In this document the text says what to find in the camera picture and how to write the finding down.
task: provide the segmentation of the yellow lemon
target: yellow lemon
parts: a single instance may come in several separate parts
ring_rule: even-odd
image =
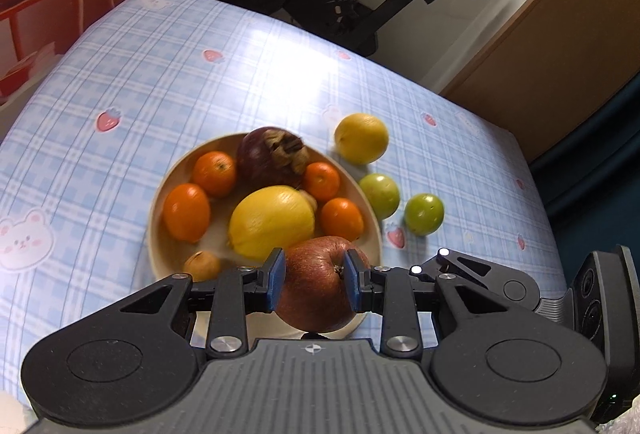
[[[316,220],[307,199],[286,185],[252,192],[234,209],[228,239],[240,255],[264,261],[274,248],[289,248],[311,239]]]
[[[338,153],[355,165],[376,161],[389,145],[385,123],[366,113],[343,118],[335,128],[334,138]]]

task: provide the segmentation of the tangerine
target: tangerine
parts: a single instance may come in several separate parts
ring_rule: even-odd
[[[238,174],[234,159],[222,151],[212,151],[198,158],[191,172],[191,181],[200,185],[209,196],[223,198],[236,186]]]
[[[329,201],[340,189],[340,173],[324,161],[315,161],[306,166],[302,188],[318,201]]]
[[[347,198],[334,198],[320,211],[320,226],[327,236],[355,241],[364,232],[364,220],[358,206]]]
[[[174,239],[197,243],[209,227],[209,199],[200,186],[182,183],[164,199],[162,219]]]

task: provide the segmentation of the metal screw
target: metal screw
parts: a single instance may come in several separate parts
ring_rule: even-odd
[[[214,338],[209,346],[218,353],[233,353],[242,347],[242,340],[238,337],[224,335],[222,337]]]
[[[386,341],[386,346],[394,351],[413,351],[418,347],[418,340],[413,337],[405,337],[404,335],[398,335],[397,337],[391,337]]]

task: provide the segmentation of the green fruit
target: green fruit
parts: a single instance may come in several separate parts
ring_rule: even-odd
[[[398,185],[389,176],[374,172],[360,180],[360,188],[369,200],[378,221],[387,219],[400,204]]]
[[[433,234],[444,220],[444,205],[433,194],[416,194],[404,207],[404,222],[417,236]]]

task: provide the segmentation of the wooden bowl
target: wooden bowl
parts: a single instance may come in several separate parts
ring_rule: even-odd
[[[226,231],[229,218],[236,205],[249,195],[251,191],[238,182],[234,191],[227,197],[211,201],[211,223],[204,237],[196,245],[177,241],[173,239],[162,221],[162,203],[169,192],[180,183],[191,181],[191,171],[196,160],[210,151],[223,151],[231,157],[236,157],[236,151],[240,141],[244,138],[244,133],[239,135],[228,135],[207,141],[185,154],[171,168],[162,180],[156,195],[154,196],[149,214],[147,226],[149,258],[151,268],[157,279],[164,279],[172,273],[182,271],[184,262],[197,251],[209,251],[223,259],[225,268],[240,266],[258,266],[259,263],[251,261],[242,255],[236,254],[227,244]],[[362,249],[367,255],[370,265],[380,265],[382,258],[382,237],[380,228],[376,221],[375,214],[360,187],[355,180],[331,158],[307,146],[310,161],[325,161],[337,169],[340,173],[339,196],[353,201],[360,211],[365,223],[365,232],[354,244]],[[316,219],[316,236],[322,236]],[[356,317],[344,328],[326,334],[330,338],[343,338],[351,333],[362,322],[364,315]],[[256,338],[300,338],[302,331],[292,328],[282,321],[275,313],[252,313],[246,318],[249,344],[253,344]],[[195,332],[202,337],[207,335],[209,324],[209,313],[198,313]]]

